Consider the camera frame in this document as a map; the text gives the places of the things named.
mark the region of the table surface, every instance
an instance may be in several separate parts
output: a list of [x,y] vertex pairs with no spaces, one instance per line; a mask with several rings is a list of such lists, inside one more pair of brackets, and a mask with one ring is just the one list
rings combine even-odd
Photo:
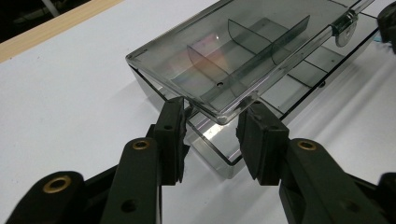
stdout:
[[[214,2],[123,1],[0,63],[0,222],[43,176],[90,178],[118,163],[159,115],[125,55]],[[376,183],[396,171],[395,86],[396,57],[373,42],[291,122],[290,135],[320,142],[346,172]],[[246,168],[227,180],[194,150],[185,162],[183,183],[163,188],[163,223],[287,222],[278,187],[260,187]]]

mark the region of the brass screw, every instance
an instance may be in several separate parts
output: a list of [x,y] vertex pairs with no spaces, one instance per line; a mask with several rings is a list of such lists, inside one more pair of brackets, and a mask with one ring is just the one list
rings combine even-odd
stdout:
[[134,144],[132,145],[132,147],[136,150],[142,150],[142,149],[146,149],[149,147],[149,142],[142,140],[142,141],[138,141],[138,142],[134,142]]
[[313,151],[317,149],[317,146],[313,142],[300,141],[297,145],[304,150]]
[[58,176],[51,179],[46,185],[44,185],[43,191],[46,193],[57,193],[67,189],[71,183],[72,179],[70,179],[68,175]]

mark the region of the robotic claw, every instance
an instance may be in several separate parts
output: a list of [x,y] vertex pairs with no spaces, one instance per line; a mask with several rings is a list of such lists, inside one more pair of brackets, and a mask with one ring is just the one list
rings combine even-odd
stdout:
[[[396,53],[396,2],[378,26]],[[42,178],[7,223],[162,223],[162,186],[183,177],[188,115],[183,98],[167,101],[147,136],[125,146],[118,166],[86,181],[75,172]],[[319,143],[289,140],[289,129],[259,102],[239,116],[236,136],[253,179],[280,182],[289,223],[396,223],[396,173],[377,186],[346,174]]]

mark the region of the wooden edge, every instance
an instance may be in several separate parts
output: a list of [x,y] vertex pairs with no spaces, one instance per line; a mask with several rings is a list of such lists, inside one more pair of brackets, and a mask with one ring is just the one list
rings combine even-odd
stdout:
[[0,44],[0,63],[30,49],[63,31],[115,6],[123,0],[91,0],[59,17]]

